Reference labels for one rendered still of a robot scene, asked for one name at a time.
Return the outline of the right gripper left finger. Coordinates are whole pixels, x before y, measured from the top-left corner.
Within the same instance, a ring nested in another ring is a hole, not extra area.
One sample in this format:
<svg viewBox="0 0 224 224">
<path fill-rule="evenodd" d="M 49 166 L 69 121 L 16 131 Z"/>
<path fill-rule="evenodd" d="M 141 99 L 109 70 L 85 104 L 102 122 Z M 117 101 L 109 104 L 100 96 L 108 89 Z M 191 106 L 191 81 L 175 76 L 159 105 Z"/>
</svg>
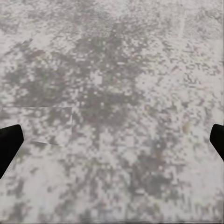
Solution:
<svg viewBox="0 0 224 224">
<path fill-rule="evenodd" d="M 19 124 L 0 129 L 0 179 L 24 142 Z"/>
</svg>

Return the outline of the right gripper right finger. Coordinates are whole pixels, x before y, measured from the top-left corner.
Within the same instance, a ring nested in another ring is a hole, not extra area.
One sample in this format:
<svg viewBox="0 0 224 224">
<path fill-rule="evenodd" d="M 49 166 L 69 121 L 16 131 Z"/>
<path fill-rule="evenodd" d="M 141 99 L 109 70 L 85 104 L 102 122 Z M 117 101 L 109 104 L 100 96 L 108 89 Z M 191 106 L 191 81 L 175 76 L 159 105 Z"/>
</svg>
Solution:
<svg viewBox="0 0 224 224">
<path fill-rule="evenodd" d="M 210 142 L 224 160 L 224 126 L 214 124 L 210 134 Z"/>
</svg>

